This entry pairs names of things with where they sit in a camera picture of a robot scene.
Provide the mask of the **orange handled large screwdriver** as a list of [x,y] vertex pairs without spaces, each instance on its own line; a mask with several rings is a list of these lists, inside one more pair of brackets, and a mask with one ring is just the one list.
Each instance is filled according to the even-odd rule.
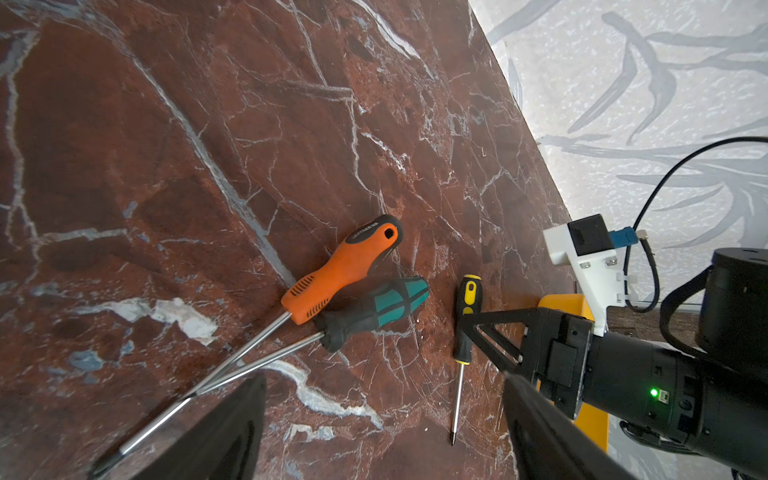
[[318,339],[320,336],[316,334],[257,362],[236,367],[240,359],[281,325],[289,320],[297,325],[308,322],[326,307],[336,293],[366,278],[371,269],[400,244],[402,237],[400,221],[388,214],[377,217],[348,235],[321,268],[301,278],[284,294],[280,314],[268,326],[125,440],[116,451],[96,461],[87,477],[98,479],[105,475],[194,398],[218,390]]

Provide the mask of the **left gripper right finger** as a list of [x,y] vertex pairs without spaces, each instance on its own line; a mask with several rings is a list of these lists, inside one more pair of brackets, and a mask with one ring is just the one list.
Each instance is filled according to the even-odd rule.
[[503,405],[519,479],[630,479],[520,375],[507,373]]

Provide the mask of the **green black handled screwdriver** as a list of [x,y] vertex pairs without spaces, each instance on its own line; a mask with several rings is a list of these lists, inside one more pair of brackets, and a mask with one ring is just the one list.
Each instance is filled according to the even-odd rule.
[[392,322],[409,317],[428,296],[428,282],[423,277],[396,278],[383,283],[340,310],[320,312],[314,319],[318,331],[313,335],[206,383],[195,391],[193,397],[222,388],[313,343],[319,342],[326,351],[335,353],[356,334],[381,330]]

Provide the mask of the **yellow plastic storage box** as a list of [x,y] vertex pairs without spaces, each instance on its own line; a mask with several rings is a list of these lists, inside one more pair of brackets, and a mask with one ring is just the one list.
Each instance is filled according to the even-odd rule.
[[[550,294],[544,296],[538,303],[539,307],[560,310],[565,313],[584,317],[593,322],[594,315],[583,294]],[[608,452],[610,438],[609,414],[594,406],[585,399],[587,395],[587,381],[589,372],[585,372],[584,386],[582,389],[582,405],[574,425],[586,435],[599,449]]]

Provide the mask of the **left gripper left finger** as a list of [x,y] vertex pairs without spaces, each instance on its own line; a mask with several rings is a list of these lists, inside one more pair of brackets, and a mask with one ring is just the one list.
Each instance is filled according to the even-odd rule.
[[266,378],[246,380],[136,475],[138,479],[252,479],[264,429]]

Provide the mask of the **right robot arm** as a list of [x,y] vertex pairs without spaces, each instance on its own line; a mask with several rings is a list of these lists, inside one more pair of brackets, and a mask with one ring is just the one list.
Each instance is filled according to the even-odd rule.
[[663,344],[595,335],[548,308],[467,314],[459,329],[503,373],[523,479],[623,479],[575,424],[583,405],[636,442],[767,475],[767,253],[721,248],[659,311]]

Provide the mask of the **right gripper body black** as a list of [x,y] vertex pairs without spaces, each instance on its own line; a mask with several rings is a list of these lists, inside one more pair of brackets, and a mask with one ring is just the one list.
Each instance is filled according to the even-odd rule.
[[567,418],[577,418],[593,322],[559,310],[533,308],[525,311],[524,325],[518,373]]

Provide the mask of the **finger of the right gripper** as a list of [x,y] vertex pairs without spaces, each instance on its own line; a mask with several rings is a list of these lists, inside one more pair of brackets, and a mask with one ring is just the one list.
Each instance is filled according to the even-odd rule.
[[[515,344],[499,328],[523,327],[524,335]],[[537,308],[466,314],[459,330],[476,345],[500,372],[534,375],[540,344],[540,314]]]

